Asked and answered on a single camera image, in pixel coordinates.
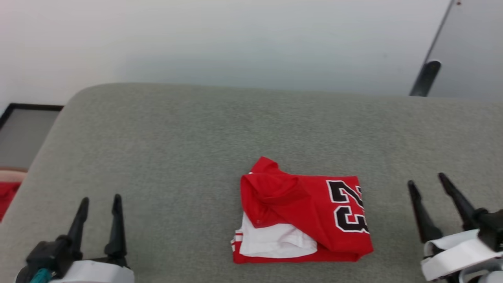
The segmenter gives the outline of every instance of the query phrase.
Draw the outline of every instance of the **red object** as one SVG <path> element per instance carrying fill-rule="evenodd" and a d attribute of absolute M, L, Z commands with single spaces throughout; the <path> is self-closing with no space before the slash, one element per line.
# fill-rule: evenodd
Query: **red object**
<path fill-rule="evenodd" d="M 21 186 L 20 182 L 16 183 L 2 183 L 0 182 L 0 221 L 4 218 L 4 215 L 9 208 L 16 192 Z"/>
<path fill-rule="evenodd" d="M 357 177 L 282 172 L 261 157 L 241 178 L 241 201 L 255 228 L 289 223 L 318 242 L 318 251 L 296 258 L 247 257 L 235 243 L 234 262 L 357 261 L 373 251 Z"/>

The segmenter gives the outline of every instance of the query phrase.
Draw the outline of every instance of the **basketball jersey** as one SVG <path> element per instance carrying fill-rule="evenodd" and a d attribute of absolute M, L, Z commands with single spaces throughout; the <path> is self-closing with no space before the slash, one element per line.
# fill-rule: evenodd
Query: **basketball jersey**
<path fill-rule="evenodd" d="M 236 263 L 356 261 L 373 251 L 357 177 L 291 175 L 260 158 L 241 178 Z"/>

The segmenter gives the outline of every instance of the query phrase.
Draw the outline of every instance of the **black frame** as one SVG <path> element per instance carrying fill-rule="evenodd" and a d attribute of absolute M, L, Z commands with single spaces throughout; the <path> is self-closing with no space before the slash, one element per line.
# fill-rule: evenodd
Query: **black frame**
<path fill-rule="evenodd" d="M 24 103 L 11 103 L 7 106 L 4 113 L 0 117 L 0 129 L 5 125 L 12 112 L 16 109 L 24 110 L 41 110 L 41 111 L 61 111 L 62 105 L 43 105 L 43 104 L 24 104 Z"/>

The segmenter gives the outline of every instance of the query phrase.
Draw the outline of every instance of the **jersey number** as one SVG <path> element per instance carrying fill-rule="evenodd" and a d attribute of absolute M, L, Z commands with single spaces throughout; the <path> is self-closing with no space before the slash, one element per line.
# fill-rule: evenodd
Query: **jersey number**
<path fill-rule="evenodd" d="M 358 193 L 356 193 L 344 181 L 327 181 L 327 184 L 332 202 L 349 203 L 350 201 L 354 201 L 363 209 L 362 198 L 358 195 L 358 193 L 362 193 L 360 187 L 356 187 L 358 190 Z M 365 216 L 353 214 L 349 205 L 340 205 L 337 207 L 333 212 L 333 216 L 336 219 L 337 228 L 344 232 L 369 233 Z M 350 221 L 349 216 L 353 216 L 355 221 Z"/>

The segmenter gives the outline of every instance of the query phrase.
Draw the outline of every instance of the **gray tabletop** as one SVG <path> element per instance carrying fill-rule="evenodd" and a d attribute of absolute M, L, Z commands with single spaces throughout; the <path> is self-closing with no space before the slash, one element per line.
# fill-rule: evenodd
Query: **gray tabletop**
<path fill-rule="evenodd" d="M 66 233 L 91 199 L 82 251 L 100 257 L 123 196 L 136 282 L 424 282 L 406 182 L 445 232 L 460 231 L 437 180 L 476 206 L 503 197 L 503 105 L 197 86 L 115 84 L 65 107 L 0 224 L 0 277 Z M 357 263 L 232 262 L 239 179 L 266 156 L 292 174 L 356 175 L 374 253 Z"/>

